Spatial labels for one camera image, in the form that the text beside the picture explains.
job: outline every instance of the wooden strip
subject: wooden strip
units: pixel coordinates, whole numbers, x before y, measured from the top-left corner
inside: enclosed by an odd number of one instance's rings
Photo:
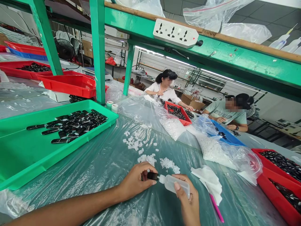
[[[227,36],[227,35],[223,35],[223,34],[220,34],[220,33],[216,33],[216,32],[213,32],[213,31],[206,30],[204,28],[195,27],[195,26],[192,26],[192,25],[184,24],[184,23],[181,23],[181,22],[178,22],[178,21],[167,19],[167,18],[162,18],[162,17],[156,16],[156,15],[153,15],[153,14],[145,13],[145,12],[142,12],[142,11],[138,11],[138,10],[131,9],[131,8],[128,8],[128,7],[124,7],[124,6],[117,5],[117,4],[113,4],[113,3],[110,3],[110,2],[104,2],[104,4],[105,4],[105,7],[116,9],[118,11],[122,11],[122,12],[125,12],[125,13],[129,13],[129,14],[132,14],[132,15],[143,17],[143,18],[146,18],[146,19],[149,19],[149,20],[155,21],[156,19],[159,18],[159,19],[164,19],[164,20],[167,20],[167,21],[179,24],[179,25],[190,27],[190,28],[193,28],[193,29],[197,30],[197,32],[200,35],[207,36],[207,37],[210,37],[210,38],[214,38],[214,39],[224,41],[224,42],[227,42],[227,43],[231,43],[231,44],[234,44],[236,46],[242,46],[242,47],[245,47],[245,48],[248,48],[248,49],[251,49],[251,50],[255,50],[255,51],[258,51],[258,52],[263,52],[263,53],[266,53],[268,55],[276,56],[276,57],[279,57],[279,58],[283,58],[283,59],[287,59],[287,60],[291,60],[291,61],[295,61],[295,62],[301,62],[301,56],[300,55],[296,55],[296,54],[293,54],[293,53],[288,53],[288,52],[284,52],[284,51],[281,51],[281,50],[273,49],[273,48],[270,48],[268,46],[264,46],[264,45],[248,42],[248,41],[245,41],[245,40],[242,40],[242,39],[230,37],[230,36]]]

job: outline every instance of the red plastic tray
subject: red plastic tray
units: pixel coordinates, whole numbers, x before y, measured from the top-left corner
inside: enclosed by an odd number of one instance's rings
[[[48,64],[43,64],[43,63],[36,62],[36,61],[12,61],[12,62],[0,62],[0,69],[2,71],[4,71],[6,73],[6,75],[8,75],[8,76],[40,80],[37,76],[40,74],[43,74],[45,72],[30,72],[30,71],[16,69],[16,68],[21,68],[25,65],[29,66],[32,63],[37,63],[40,65],[45,65],[47,67],[50,67]]]
[[[6,46],[0,45],[0,52],[6,52]]]
[[[301,186],[267,168],[263,168],[263,173],[257,178],[259,186],[273,203],[275,208],[279,211],[284,220],[290,226],[300,226],[301,214],[298,213],[298,211],[286,200],[286,198],[272,184],[269,178],[293,191],[299,199],[301,199]]]
[[[180,105],[176,105],[176,104],[173,104],[171,102],[168,102],[168,101],[165,101],[165,105],[164,105],[164,108],[168,111],[168,108],[167,108],[167,104],[169,105],[172,105],[172,106],[177,106],[181,109],[181,112],[182,114],[185,116],[186,120],[182,120],[182,119],[179,119],[181,121],[181,123],[184,125],[184,126],[187,126],[189,124],[192,124],[190,118],[188,117],[187,113],[185,112],[184,108]]]
[[[96,96],[95,80],[88,78],[86,75],[40,75],[39,77],[46,89],[85,98]]]
[[[42,47],[24,45],[24,44],[8,42],[8,41],[4,41],[4,42],[8,45],[8,47],[13,48],[19,52],[46,56],[45,49]]]
[[[274,163],[272,163],[270,160],[266,159],[265,157],[263,157],[260,152],[264,152],[264,151],[274,151],[272,149],[260,149],[260,148],[252,148],[252,151],[255,152],[258,157],[261,159],[261,162],[263,164],[264,167],[268,168],[269,170],[293,181],[296,184],[299,184],[301,186],[301,182],[296,180],[295,178],[293,178],[291,175],[287,174],[285,171],[283,171],[282,169],[280,169],[278,166],[276,166]]]

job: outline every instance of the red bag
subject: red bag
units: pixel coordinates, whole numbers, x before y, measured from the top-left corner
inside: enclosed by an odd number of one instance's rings
[[[106,64],[116,65],[116,63],[115,63],[113,57],[109,57],[109,58],[106,60]]]

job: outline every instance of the blue plastic tray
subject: blue plastic tray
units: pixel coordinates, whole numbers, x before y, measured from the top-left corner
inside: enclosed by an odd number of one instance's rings
[[[227,139],[221,138],[220,141],[225,142],[230,145],[245,146],[245,144],[243,142],[241,142],[239,139],[237,139],[236,136],[234,136],[234,134],[231,131],[222,127],[218,122],[216,122],[214,120],[211,120],[211,121],[219,129],[220,132],[224,132],[224,134],[226,135]]]
[[[10,47],[8,47],[8,48],[11,51],[11,53],[18,55],[20,57],[36,59],[36,60],[47,60],[47,56],[36,55],[36,54],[31,54],[31,53],[23,53],[23,52],[19,52],[19,51],[15,50],[13,48],[10,48]]]

